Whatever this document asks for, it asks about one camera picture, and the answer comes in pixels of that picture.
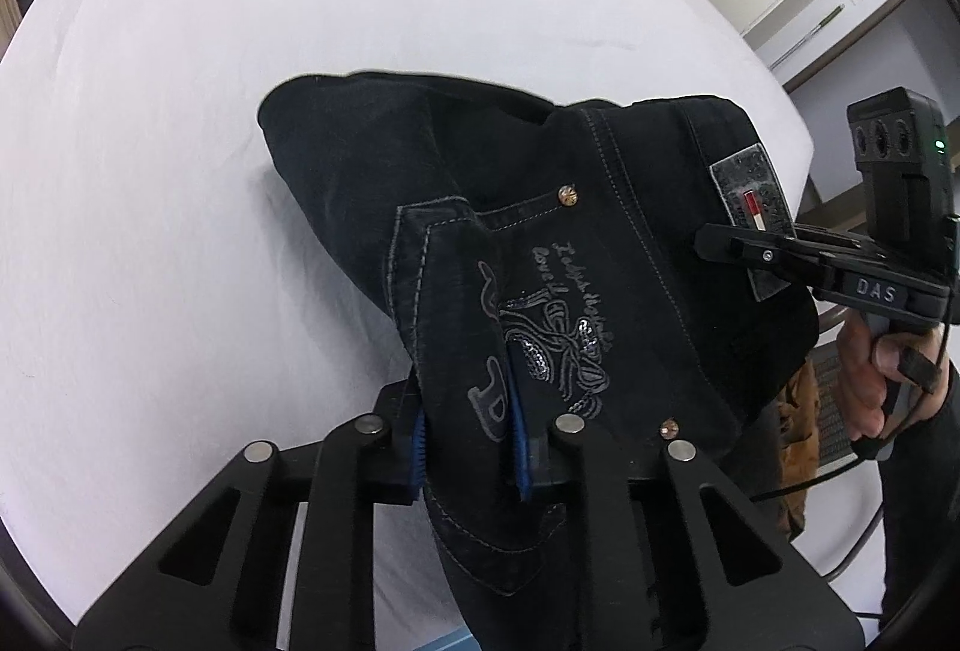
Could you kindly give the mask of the black sleeved right forearm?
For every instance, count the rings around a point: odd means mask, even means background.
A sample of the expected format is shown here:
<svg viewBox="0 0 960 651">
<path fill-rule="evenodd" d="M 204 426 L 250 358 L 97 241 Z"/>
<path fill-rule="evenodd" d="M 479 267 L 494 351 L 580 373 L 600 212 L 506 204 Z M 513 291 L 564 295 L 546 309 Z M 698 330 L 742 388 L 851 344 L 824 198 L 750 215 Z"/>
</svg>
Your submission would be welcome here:
<svg viewBox="0 0 960 651">
<path fill-rule="evenodd" d="M 958 526 L 958 375 L 949 367 L 944 404 L 898 433 L 880 463 L 884 493 L 885 592 L 889 623 L 931 573 Z"/>
</svg>

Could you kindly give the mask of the person's right hand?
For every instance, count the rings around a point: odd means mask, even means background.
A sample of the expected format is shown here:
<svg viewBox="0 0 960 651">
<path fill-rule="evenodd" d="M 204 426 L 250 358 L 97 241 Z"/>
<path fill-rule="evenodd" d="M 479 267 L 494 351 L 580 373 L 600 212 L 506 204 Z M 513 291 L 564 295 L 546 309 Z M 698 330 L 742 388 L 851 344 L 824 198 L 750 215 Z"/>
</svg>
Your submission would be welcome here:
<svg viewBox="0 0 960 651">
<path fill-rule="evenodd" d="M 887 383 L 895 389 L 905 383 L 898 371 L 909 334 L 874 337 L 861 314 L 850 311 L 836 339 L 839 375 L 833 392 L 851 442 L 862 438 L 885 438 L 895 428 L 884 410 L 889 396 Z"/>
</svg>

